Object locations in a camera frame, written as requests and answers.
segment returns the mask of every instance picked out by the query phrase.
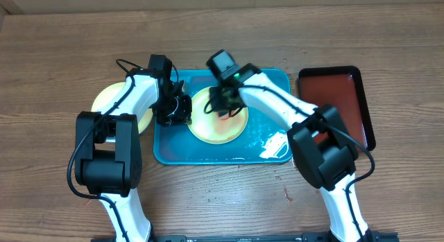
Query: black and white robotic arm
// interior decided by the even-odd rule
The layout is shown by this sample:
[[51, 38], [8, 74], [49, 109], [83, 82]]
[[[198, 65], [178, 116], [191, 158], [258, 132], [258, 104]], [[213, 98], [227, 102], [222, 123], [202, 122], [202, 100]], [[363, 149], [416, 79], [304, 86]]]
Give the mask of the black and white robotic arm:
[[[151, 224], [143, 213], [136, 188], [142, 173], [137, 121], [149, 107], [161, 125], [191, 121], [191, 99], [182, 92], [183, 82], [175, 84], [169, 80], [171, 61], [168, 61], [164, 56], [152, 57], [148, 69], [131, 70], [125, 87], [109, 104], [99, 113], [82, 112], [77, 119], [78, 146], [86, 129], [135, 84], [119, 107], [90, 135], [75, 158], [77, 182], [87, 186], [91, 194], [100, 194], [115, 202], [124, 232], [111, 206], [101, 200], [116, 230], [116, 242], [125, 241], [125, 234], [130, 241], [148, 241], [152, 236]], [[354, 186], [348, 193], [353, 213], [344, 191], [355, 178], [354, 161], [358, 157], [355, 144], [319, 124], [323, 122], [348, 133], [336, 108], [318, 108], [297, 99], [274, 85], [252, 64], [240, 67], [226, 51], [214, 54], [207, 66], [219, 82], [210, 89], [211, 111], [231, 114], [240, 107], [253, 107], [287, 130], [296, 166], [304, 179], [322, 193], [334, 239], [355, 242], [360, 241], [362, 234], [368, 234], [370, 230], [359, 211]], [[313, 137], [320, 132], [327, 132], [328, 138], [317, 144]], [[105, 141], [115, 142], [116, 150], [109, 153], [94, 148], [94, 143]]]

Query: blue tray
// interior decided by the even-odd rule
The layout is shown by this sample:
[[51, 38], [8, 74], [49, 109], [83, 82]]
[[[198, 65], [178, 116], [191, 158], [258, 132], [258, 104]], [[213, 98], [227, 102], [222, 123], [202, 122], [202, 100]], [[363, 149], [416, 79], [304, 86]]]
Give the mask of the blue tray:
[[[262, 69], [273, 83], [290, 92], [288, 76], [280, 69]], [[210, 70], [180, 70], [187, 94], [217, 85]], [[244, 131], [226, 144], [208, 144], [196, 138], [187, 126], [154, 126], [154, 156], [163, 164], [259, 164], [283, 163], [291, 159], [287, 133], [265, 114], [248, 108]]]

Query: red object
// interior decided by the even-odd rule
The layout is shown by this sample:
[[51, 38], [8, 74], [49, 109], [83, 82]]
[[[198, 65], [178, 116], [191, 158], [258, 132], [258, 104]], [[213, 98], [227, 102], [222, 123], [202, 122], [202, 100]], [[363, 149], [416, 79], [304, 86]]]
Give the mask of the red object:
[[[303, 101], [319, 107], [325, 104], [336, 107], [350, 136], [367, 147], [355, 82], [351, 75], [299, 77], [299, 89]], [[326, 136], [326, 134], [318, 135], [315, 141], [319, 143]]]

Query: round plate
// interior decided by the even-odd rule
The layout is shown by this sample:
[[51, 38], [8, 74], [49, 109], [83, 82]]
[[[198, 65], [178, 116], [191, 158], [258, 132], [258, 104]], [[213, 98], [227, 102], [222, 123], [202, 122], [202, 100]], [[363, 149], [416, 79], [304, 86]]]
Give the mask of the round plate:
[[190, 131], [201, 141], [209, 144], [224, 144], [236, 139], [247, 126], [248, 109], [243, 108], [240, 113], [228, 119], [219, 118], [216, 112], [205, 114], [203, 108], [210, 99], [210, 87], [200, 90], [191, 100]]
[[[102, 107], [105, 107], [105, 105], [107, 105], [117, 95], [117, 93], [120, 92], [123, 86], [125, 86], [125, 82], [115, 83], [102, 90], [102, 92], [100, 92], [100, 94], [92, 103], [91, 111], [95, 112], [97, 110], [100, 110]], [[137, 124], [137, 127], [139, 128], [139, 134], [145, 131], [152, 118], [153, 111], [152, 109], [148, 109]]]

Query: wooden tabletop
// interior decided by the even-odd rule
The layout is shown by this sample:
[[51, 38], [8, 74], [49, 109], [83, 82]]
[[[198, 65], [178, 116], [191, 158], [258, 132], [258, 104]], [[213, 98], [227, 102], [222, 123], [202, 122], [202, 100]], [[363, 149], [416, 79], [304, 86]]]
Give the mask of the wooden tabletop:
[[[0, 241], [113, 235], [97, 201], [65, 174], [77, 114], [123, 81], [117, 58], [165, 54], [204, 69], [227, 49], [239, 64], [288, 73], [360, 68], [377, 148], [357, 184], [372, 230], [402, 241], [444, 237], [444, 5], [9, 15], [0, 32]], [[329, 229], [319, 191], [283, 165], [164, 166], [153, 124], [141, 136], [139, 194], [156, 234], [299, 234]], [[369, 168], [361, 155], [357, 175]]]

